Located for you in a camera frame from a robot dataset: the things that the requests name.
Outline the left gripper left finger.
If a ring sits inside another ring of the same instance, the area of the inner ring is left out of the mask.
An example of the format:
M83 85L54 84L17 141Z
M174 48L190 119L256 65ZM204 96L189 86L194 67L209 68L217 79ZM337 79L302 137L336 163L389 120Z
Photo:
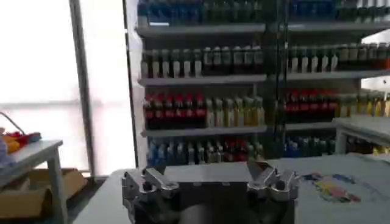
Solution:
M180 189L177 182L169 180L153 167L142 171L126 171L121 184L122 198L130 201L153 201L158 196L171 199Z

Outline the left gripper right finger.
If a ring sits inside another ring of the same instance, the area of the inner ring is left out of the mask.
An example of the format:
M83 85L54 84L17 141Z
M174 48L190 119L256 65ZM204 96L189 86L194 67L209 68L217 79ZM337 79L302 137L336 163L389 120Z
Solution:
M299 177L295 171L279 172L264 161L248 161L246 164L252 177L247 183L247 191L254 194L256 199L290 201L298 198Z

